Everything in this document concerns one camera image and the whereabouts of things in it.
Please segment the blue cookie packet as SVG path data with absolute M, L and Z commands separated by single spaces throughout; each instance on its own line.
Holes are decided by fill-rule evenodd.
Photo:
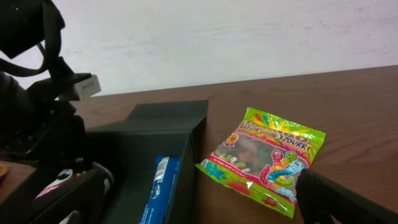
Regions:
M 174 183 L 180 167 L 179 157 L 156 157 L 156 171 L 149 199 L 139 224 L 164 224 Z

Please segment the small Pringles can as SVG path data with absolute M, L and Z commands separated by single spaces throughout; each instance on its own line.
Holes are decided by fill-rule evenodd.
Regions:
M 62 170 L 34 199 L 31 223 L 97 223 L 114 175 L 94 162 L 89 170 Z

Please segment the black gift box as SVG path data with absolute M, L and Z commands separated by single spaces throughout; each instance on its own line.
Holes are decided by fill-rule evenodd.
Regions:
M 89 170 L 97 162 L 114 175 L 97 223 L 139 223 L 152 189 L 156 157 L 165 156 L 180 158 L 165 223 L 190 223 L 197 147 L 207 111 L 205 100 L 138 104 L 122 121 L 85 129 L 89 164 L 34 166 L 35 171 L 2 202 L 1 222 L 31 223 L 35 197 L 62 170 Z

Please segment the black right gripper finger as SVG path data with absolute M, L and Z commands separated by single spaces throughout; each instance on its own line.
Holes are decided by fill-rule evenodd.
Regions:
M 397 213 L 314 172 L 303 169 L 295 186 L 305 223 L 397 223 Z

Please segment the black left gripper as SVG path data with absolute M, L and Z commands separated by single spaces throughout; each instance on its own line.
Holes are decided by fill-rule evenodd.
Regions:
M 24 89 L 13 75 L 24 77 L 30 71 L 1 67 L 1 157 L 36 167 L 87 166 L 83 119 L 71 97 L 61 97 L 92 74 L 72 72 L 63 58 L 49 69 L 50 78 Z

